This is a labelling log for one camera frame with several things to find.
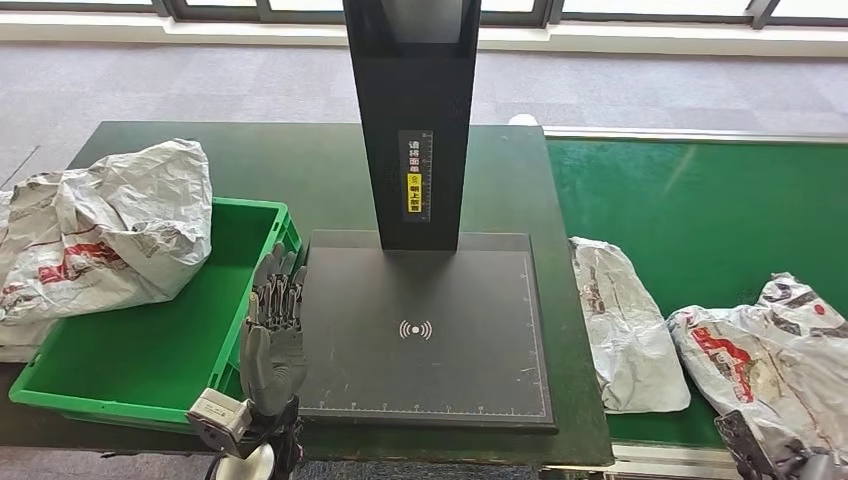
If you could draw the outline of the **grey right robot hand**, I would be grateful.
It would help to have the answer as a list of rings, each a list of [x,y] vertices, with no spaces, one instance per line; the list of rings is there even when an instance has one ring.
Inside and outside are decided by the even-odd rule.
[[[837,461],[832,453],[811,453],[787,475],[797,480],[847,480],[847,465]]]

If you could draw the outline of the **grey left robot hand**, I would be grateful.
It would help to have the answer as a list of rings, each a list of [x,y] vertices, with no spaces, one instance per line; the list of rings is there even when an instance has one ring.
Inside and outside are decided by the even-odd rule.
[[[254,272],[240,328],[240,382],[253,416],[281,414],[307,374],[301,319],[307,270],[276,243]]]

